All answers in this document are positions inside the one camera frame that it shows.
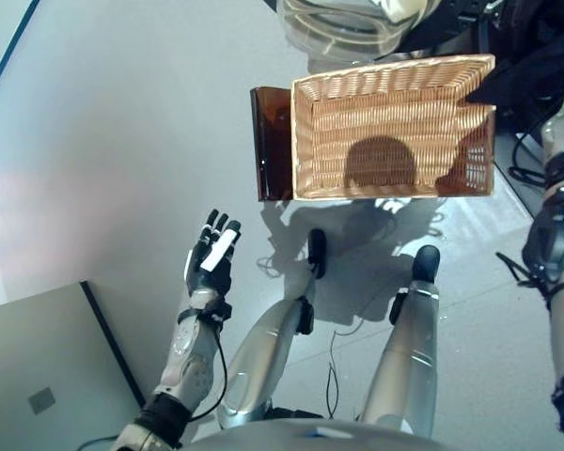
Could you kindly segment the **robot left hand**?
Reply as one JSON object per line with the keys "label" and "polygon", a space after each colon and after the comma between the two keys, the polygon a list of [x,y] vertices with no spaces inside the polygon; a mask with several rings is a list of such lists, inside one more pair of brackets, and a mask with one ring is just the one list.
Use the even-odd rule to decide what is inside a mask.
{"label": "robot left hand", "polygon": [[231,286],[231,260],[241,236],[241,223],[213,209],[202,226],[196,244],[184,266],[184,281],[189,296],[201,289],[212,289],[225,297]]}

